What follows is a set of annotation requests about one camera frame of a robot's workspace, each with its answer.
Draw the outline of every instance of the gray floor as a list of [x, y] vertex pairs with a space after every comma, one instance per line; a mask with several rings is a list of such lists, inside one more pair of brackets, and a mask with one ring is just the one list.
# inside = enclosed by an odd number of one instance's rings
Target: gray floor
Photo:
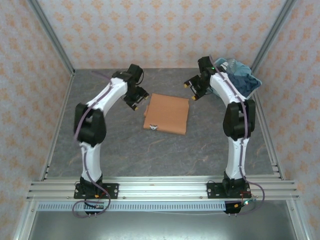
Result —
[[37, 212], [29, 240], [296, 239], [285, 201], [266, 201], [259, 210], [238, 217], [192, 214], [200, 212], [106, 212], [86, 219], [71, 212]]
[[[101, 70], [111, 76], [115, 69]], [[198, 74], [196, 68], [145, 69], [141, 87], [147, 92], [189, 98], [193, 95], [183, 83]], [[79, 177], [81, 151], [73, 143], [74, 112], [106, 86], [106, 80], [89, 70], [77, 70], [66, 105], [50, 164], [49, 177]], [[104, 176], [196, 176], [222, 175], [228, 160], [228, 141], [222, 122], [225, 106], [214, 94], [189, 101], [186, 135], [143, 129], [150, 99], [132, 111], [119, 99], [105, 121], [107, 136], [101, 146], [100, 164]], [[255, 131], [247, 147], [246, 173], [272, 174], [262, 131], [256, 117]]]

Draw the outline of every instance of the marble surface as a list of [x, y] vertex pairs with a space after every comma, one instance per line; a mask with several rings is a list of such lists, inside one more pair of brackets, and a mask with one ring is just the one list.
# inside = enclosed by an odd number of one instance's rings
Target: marble surface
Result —
[[[101, 72], [111, 76], [115, 69]], [[149, 94], [189, 98], [184, 81], [197, 75], [196, 68], [148, 68], [140, 85]], [[78, 103], [94, 98], [106, 80], [92, 76], [90, 70], [77, 70], [71, 87], [61, 128], [50, 164], [49, 177], [79, 177], [81, 150], [73, 142], [74, 112]], [[150, 98], [133, 111], [119, 99], [108, 112], [107, 135], [101, 146], [100, 165], [104, 176], [197, 176], [222, 175], [228, 161], [228, 140], [223, 132], [225, 106], [209, 94], [189, 101], [186, 135], [143, 129], [144, 111]], [[245, 160], [249, 175], [272, 174], [272, 166], [256, 117]]]

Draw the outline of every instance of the crumpled blue fabric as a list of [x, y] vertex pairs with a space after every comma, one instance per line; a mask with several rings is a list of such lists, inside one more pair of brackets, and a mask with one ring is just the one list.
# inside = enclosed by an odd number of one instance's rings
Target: crumpled blue fabric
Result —
[[[226, 73], [234, 87], [241, 93], [244, 97], [248, 97], [254, 89], [261, 86], [261, 81], [252, 75], [250, 67], [244, 65], [242, 62], [231, 58], [226, 60], [224, 58], [218, 58], [215, 62], [217, 66], [224, 66]], [[213, 88], [208, 89], [219, 97], [219, 94]]]

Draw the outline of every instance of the patterned wallpaper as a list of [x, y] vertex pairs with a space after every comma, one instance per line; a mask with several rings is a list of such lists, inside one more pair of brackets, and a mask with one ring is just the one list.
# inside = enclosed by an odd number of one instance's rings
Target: patterned wallpaper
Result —
[[285, 0], [39, 0], [76, 69], [251, 65]]
[[69, 74], [26, 0], [0, 1], [0, 239], [47, 157]]
[[257, 77], [285, 176], [298, 181], [309, 225], [320, 236], [319, 0], [296, 3]]

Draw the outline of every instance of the enclosure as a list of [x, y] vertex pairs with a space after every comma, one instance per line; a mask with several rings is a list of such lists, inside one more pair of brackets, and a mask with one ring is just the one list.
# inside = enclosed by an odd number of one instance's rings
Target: enclosure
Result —
[[[5, 0], [0, 12], [3, 239], [318, 239], [316, 0]], [[262, 207], [228, 217], [218, 206], [226, 199], [207, 197], [228, 161], [226, 106], [212, 93], [188, 102], [185, 135], [143, 129], [150, 99], [136, 111], [117, 100], [100, 166], [118, 198], [97, 218], [75, 218], [75, 108], [108, 84], [92, 70], [110, 77], [136, 64], [148, 93], [190, 99], [184, 82], [208, 55], [236, 59], [262, 82], [245, 155]], [[251, 190], [258, 206], [262, 193]]]

